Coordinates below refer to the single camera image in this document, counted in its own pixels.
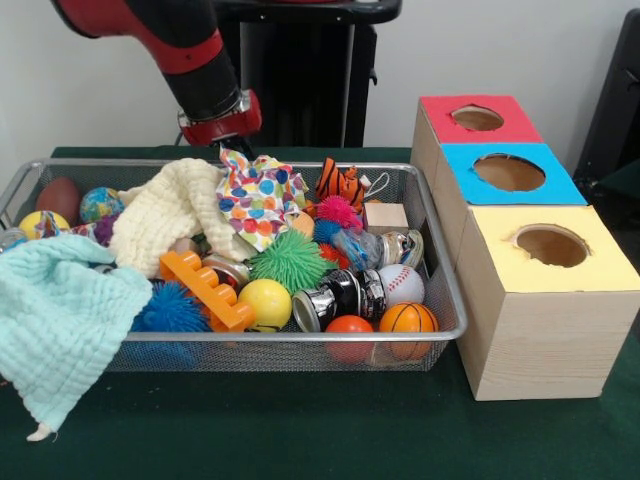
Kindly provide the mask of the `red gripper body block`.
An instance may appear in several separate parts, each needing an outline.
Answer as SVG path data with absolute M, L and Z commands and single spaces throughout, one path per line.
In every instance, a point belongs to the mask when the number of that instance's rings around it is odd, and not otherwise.
M 178 125 L 190 145 L 209 146 L 231 137 L 257 133 L 262 126 L 261 107 L 255 92 L 247 89 L 241 92 L 234 107 L 221 117 L 196 121 L 179 111 Z

